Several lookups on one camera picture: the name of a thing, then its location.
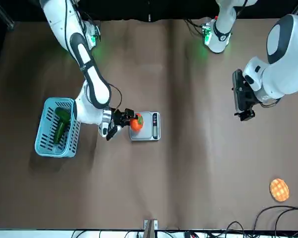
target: brown table surface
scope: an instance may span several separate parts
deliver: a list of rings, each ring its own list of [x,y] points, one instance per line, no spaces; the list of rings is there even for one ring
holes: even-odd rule
[[[159,111],[161,140],[131,143],[128,129],[107,142],[82,125],[72,159],[40,158],[34,140],[44,101],[76,97],[78,66],[46,23],[18,23],[0,58],[0,228],[251,229],[274,178],[298,206],[298,94],[255,119],[233,116],[232,73],[258,56],[276,20],[238,20],[223,54],[212,54],[181,20],[105,22],[93,52],[121,109]],[[119,102],[113,90],[112,106]],[[269,211],[258,229],[273,228]],[[280,230],[298,230],[298,212]]]

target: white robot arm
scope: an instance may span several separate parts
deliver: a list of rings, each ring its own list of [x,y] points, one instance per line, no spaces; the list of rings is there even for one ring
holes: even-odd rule
[[[220,11],[217,19],[212,19],[208,26],[210,32],[205,36],[205,45],[214,53],[221,53],[228,45],[233,24],[236,20],[235,6],[241,6],[241,11],[246,6],[254,5],[257,0],[217,0]]]
[[[87,124],[99,125],[99,133],[107,140],[136,118],[133,110],[121,113],[110,108],[110,85],[100,74],[91,49],[95,46],[95,26],[82,21],[71,0],[40,0],[49,25],[61,46],[77,61],[85,82],[75,100],[76,118]]]
[[[298,92],[298,15],[282,17],[266,43],[268,63],[252,58],[244,71],[233,73],[235,115],[241,121],[255,117],[252,107],[276,105],[286,94]]]

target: plastic basket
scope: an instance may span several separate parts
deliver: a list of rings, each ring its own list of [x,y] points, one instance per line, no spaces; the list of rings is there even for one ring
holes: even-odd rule
[[[76,154],[80,122],[74,117],[74,103],[70,98],[48,98],[45,101],[34,146],[38,155],[60,158],[73,157]],[[55,114],[57,107],[71,112],[71,124],[66,128],[61,142],[55,145],[53,139],[59,122],[59,117]]]

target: round bread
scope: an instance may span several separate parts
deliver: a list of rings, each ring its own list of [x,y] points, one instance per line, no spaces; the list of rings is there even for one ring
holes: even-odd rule
[[[278,202],[284,202],[289,198],[289,188],[280,178],[274,179],[270,183],[270,193]]]

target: kitchen scale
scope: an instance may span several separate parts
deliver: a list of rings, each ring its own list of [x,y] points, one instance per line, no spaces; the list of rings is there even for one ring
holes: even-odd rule
[[[144,119],[144,126],[139,132],[129,129],[132,141],[157,141],[160,140],[160,113],[139,112]]]

